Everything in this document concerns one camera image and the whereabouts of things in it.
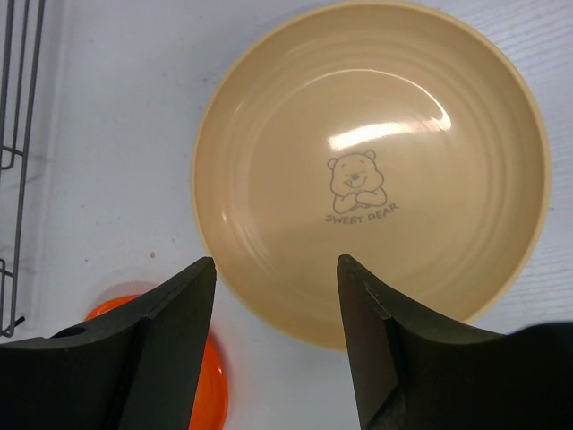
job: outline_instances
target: orange bowl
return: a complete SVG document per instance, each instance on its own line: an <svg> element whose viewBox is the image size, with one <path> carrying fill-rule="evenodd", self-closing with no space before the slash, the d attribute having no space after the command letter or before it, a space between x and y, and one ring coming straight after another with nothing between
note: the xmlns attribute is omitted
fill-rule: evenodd
<svg viewBox="0 0 573 430"><path fill-rule="evenodd" d="M94 308L86 321L103 315L139 295L118 297ZM227 418L228 390L223 361L211 335L207 338L189 430L222 430Z"/></svg>

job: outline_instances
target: white surface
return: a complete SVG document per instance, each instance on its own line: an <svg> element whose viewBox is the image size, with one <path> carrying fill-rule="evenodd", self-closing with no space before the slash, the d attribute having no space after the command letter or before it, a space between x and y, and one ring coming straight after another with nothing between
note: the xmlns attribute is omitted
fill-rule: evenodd
<svg viewBox="0 0 573 430"><path fill-rule="evenodd" d="M542 240L517 285L477 324L513 331L573 318L573 3L425 3L474 25L515 62L538 98L552 142L552 209ZM30 173L40 178L26 201L30 268L21 279L21 309L29 320L19 336L53 334L102 297L125 292L114 285L159 283L204 254L189 198L202 111L245 49L316 5L47 3ZM344 355L271 329L223 285L212 327L229 367L228 429L358 428Z"/></svg>

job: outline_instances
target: metal wire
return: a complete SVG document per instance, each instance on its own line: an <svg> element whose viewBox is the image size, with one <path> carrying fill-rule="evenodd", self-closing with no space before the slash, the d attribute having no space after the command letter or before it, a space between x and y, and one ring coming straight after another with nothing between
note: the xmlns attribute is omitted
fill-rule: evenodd
<svg viewBox="0 0 573 430"><path fill-rule="evenodd" d="M13 42L13 24L14 24L14 6L15 0L8 0L6 9L6 28L4 34L4 59L2 65L2 80L0 81L0 181L2 174L18 175L17 165L20 165L20 180L18 183L18 204L16 209L16 227L14 231L13 254L4 256L0 255L0 336L12 337L16 326L24 321L24 317L16 317L17 298L18 298L18 274L20 269L21 253L21 228L24 208L24 195L26 191L26 173L28 169L28 157L30 153L30 132L32 127L32 115L34 111L34 97L36 94L36 81L38 78L38 62L40 42L42 38L42 25L44 21L44 9L46 0L39 0L38 15L36 20L36 32L34 34L34 46L32 53L32 63L30 70L30 88L26 107L25 128L21 150L18 150L18 128L20 123L21 111L21 93L24 75L24 65L26 56L26 38L28 33L28 21L30 15L30 0L25 0L23 23L21 27L21 44L20 57L18 62L18 77L16 81L16 96L14 103L14 124L11 143L4 145L4 132L6 127L6 113L8 111L8 90L10 84L10 63L12 59L12 42ZM4 153L9 157L8 162L4 163ZM9 312L6 318L6 301L9 301Z"/></svg>

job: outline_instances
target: bear illustration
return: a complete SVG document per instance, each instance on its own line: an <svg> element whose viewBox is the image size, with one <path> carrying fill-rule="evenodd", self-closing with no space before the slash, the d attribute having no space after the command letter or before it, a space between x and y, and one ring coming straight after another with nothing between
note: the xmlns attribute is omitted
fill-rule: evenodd
<svg viewBox="0 0 573 430"><path fill-rule="evenodd" d="M332 171L330 189L335 194L332 207L336 213L346 213L357 208L383 206L388 197L382 185L384 176L378 170L376 153L348 154L339 159L330 159Z"/></svg>

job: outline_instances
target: bowl rim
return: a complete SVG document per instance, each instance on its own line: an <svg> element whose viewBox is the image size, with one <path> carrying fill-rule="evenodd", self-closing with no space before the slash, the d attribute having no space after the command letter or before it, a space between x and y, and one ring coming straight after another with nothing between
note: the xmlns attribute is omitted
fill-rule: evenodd
<svg viewBox="0 0 573 430"><path fill-rule="evenodd" d="M291 27L294 24L297 24L298 22L305 21L309 18L312 18L312 17L320 15L320 14L331 13L331 12L336 11L336 10L355 9L355 8L372 7L372 6L380 7L380 8L386 8L386 7L398 8L398 9L407 10L407 11L425 13L426 15L430 15L433 18L436 18L438 20L443 20L443 21L455 26L459 30L461 30L461 31L465 32L466 34L468 34L469 36L471 36L474 40L480 42L486 50L489 50L492 54L495 55L495 57L500 61L501 65L503 67L505 67L505 69L510 73L513 81L517 84L517 86L519 87L519 90L525 96L527 105L528 105L529 109L531 110L531 113L533 114L533 116L535 118L535 128L537 129L537 131L539 133L541 150L542 150L542 154L543 154L542 201L538 207L538 213L537 213L537 220L535 222L535 228L532 231L531 240L529 241L529 244L527 245L526 249L524 250L518 264L516 265L513 272L511 272L510 276L508 276L506 281L502 285L500 285L499 288L497 288L497 292L494 295L492 295L492 297L484 305L482 305L472 315L470 315L469 317L467 317L463 321L463 323L471 323L471 322L474 322L476 319L478 319L480 316L484 315L487 311L489 311L493 307L493 305L495 303L497 303L498 300L511 289L511 287L514 286L517 278L521 275L521 272L529 263L532 255L533 255L533 252L534 252L535 248L537 247L537 244L539 242L539 238L543 232L543 228L544 228L545 221L547 218L547 213L549 211L549 202L550 202L550 198L551 198L551 189L552 189L552 157L551 157L551 148L550 148L550 143L549 143L549 137L548 137L547 129L545 127L545 123L543 121L543 115L542 115L541 109L539 108L539 105L537 104L537 101L535 100L535 96L534 96L533 92L531 91L531 89L527 85L525 78L521 75L521 73L519 72L517 67L511 62L511 60L509 60L509 58L503 53L503 51L501 51L501 49L499 47L497 47L497 45L495 45L492 41L490 41L488 38L486 38L480 31L478 31L477 29L472 27L470 24L467 24L464 21L461 21L459 18L456 18L456 17L454 17L448 13L445 13L442 10L439 10L439 9L436 9L436 8L433 8L430 6L426 6L423 4L409 3L407 1L403 2L403 1L395 1L395 0L382 0L382 1L375 1L375 0L350 1L350 0L344 0L344 1L339 2L339 3L327 4L324 6L314 7L314 8L312 8L312 9L310 9L304 13L299 13L296 16L282 22L277 27L268 31L266 34L264 34L262 37L257 39L254 43L252 43L233 62L233 65L227 70L227 72L223 76L223 79L221 79L221 81L217 85L217 88L211 94L209 104L208 104L207 108L204 110L201 121L199 123L199 127L197 128L197 132L195 134L195 138L193 140L191 170L190 170L190 172L191 172L190 191L191 191L192 212L193 212L193 217L195 220L195 225L196 225L196 228L199 232L199 237L201 239L203 247L210 254L210 252L211 252L210 247L209 247L209 244L207 242L207 239L204 236L203 229L201 228L201 220L199 218L199 214L197 211L197 204L196 204L195 199L194 199L195 190L196 190L196 186L197 186L197 180L195 177L195 171L196 171L195 163L196 163L196 159L197 159L196 155L197 155L197 151L199 148L199 142L200 142L201 136L203 134L203 128L205 126L207 118L209 117L212 106L213 106L215 100L217 99L219 93L221 92L221 89L223 88L223 86L227 83L227 81L235 73L235 70L240 66L240 64L243 63L243 61L248 56L251 55L252 52L257 50L261 45L263 45L269 39L273 38L276 34L279 34L281 31L287 29L288 27ZM264 318L262 315L260 315L260 313L257 312L253 307L251 307L251 305L248 303L248 301L246 299L242 298L241 295L237 292L237 290L235 288L233 288L231 285L229 285L229 283L226 280L225 274L222 273L222 271L218 271L218 275L220 276L223 283L227 286L227 288L233 293L233 295L252 314L256 315L258 318L260 318L266 324L269 324L270 326L276 328L280 332L287 334L291 338L298 339L298 340L300 340L306 344L310 344L313 346L318 346L318 347L322 347L322 348L326 348L326 349L333 349L333 350L340 350L340 351L345 350L345 349L335 348L335 347L332 347L329 345L323 345L323 344L320 344L319 342L316 342L316 341L313 341L310 339L306 339L303 336L300 336L298 334L294 334L291 331L288 331L288 330L284 329L283 327L281 327L281 326L279 326L273 322L268 321L266 318Z"/></svg>

